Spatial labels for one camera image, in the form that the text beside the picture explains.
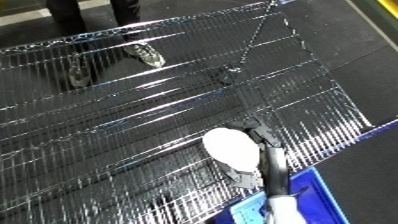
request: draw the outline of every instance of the blue bin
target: blue bin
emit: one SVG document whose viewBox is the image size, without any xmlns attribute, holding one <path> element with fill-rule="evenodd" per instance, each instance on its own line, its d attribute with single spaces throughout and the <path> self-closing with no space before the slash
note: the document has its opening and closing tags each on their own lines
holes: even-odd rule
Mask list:
<svg viewBox="0 0 398 224">
<path fill-rule="evenodd" d="M 315 168 L 291 179 L 291 192 L 308 188 L 298 197 L 298 206 L 308 224 L 348 224 L 348 220 Z M 214 218 L 217 224 L 263 224 L 264 192 L 258 192 L 230 206 Z"/>
</svg>

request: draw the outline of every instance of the gray floor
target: gray floor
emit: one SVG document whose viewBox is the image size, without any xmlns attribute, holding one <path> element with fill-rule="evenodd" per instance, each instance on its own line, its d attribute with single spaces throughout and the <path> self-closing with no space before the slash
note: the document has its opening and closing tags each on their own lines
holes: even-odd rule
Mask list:
<svg viewBox="0 0 398 224">
<path fill-rule="evenodd" d="M 143 1 L 143 17 L 162 19 L 250 2 L 256 1 Z M 373 124 L 397 114 L 397 53 L 344 0 L 298 0 L 281 10 Z M 85 10 L 84 17 L 91 30 L 100 30 L 115 25 L 111 14 L 105 6 Z M 48 32 L 34 32 L 37 27 Z M 19 23 L 0 27 L 0 48 L 57 36 L 50 18 Z M 352 223 L 398 222 L 396 144 L 392 130 L 318 166 Z"/>
</svg>

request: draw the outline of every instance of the sneaker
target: sneaker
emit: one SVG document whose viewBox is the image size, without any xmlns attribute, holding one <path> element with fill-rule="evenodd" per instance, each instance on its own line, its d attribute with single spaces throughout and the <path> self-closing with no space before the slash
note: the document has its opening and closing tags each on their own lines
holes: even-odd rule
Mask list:
<svg viewBox="0 0 398 224">
<path fill-rule="evenodd" d="M 124 51 L 131 57 L 137 57 L 143 63 L 154 68 L 161 68 L 166 63 L 163 56 L 147 43 L 126 46 Z"/>
<path fill-rule="evenodd" d="M 84 88 L 90 84 L 90 64 L 87 57 L 75 52 L 69 59 L 69 80 L 73 87 Z"/>
</svg>

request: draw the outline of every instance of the metal grate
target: metal grate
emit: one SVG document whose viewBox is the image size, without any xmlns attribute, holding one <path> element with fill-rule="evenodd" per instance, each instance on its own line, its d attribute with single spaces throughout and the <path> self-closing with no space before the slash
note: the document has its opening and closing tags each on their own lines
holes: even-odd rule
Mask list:
<svg viewBox="0 0 398 224">
<path fill-rule="evenodd" d="M 201 146 L 257 115 L 293 171 L 356 140 L 367 120 L 268 3 L 0 50 L 0 223 L 197 223 L 243 192 Z M 128 58 L 137 33 L 165 67 Z M 88 44 L 93 83 L 67 84 Z M 230 85 L 222 71 L 238 71 Z"/>
</svg>

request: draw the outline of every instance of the metal rack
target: metal rack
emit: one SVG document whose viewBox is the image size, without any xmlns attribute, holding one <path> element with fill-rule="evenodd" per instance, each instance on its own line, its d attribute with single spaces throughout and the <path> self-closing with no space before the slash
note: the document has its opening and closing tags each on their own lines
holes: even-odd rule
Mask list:
<svg viewBox="0 0 398 224">
<path fill-rule="evenodd" d="M 0 50 L 0 223 L 203 221 L 251 192 L 228 186 L 201 136 L 254 115 L 294 172 L 354 143 L 370 124 L 270 6 Z M 166 66 L 127 58 L 127 33 Z M 93 83 L 72 89 L 71 46 L 83 44 Z M 225 69 L 238 70 L 229 85 Z"/>
</svg>

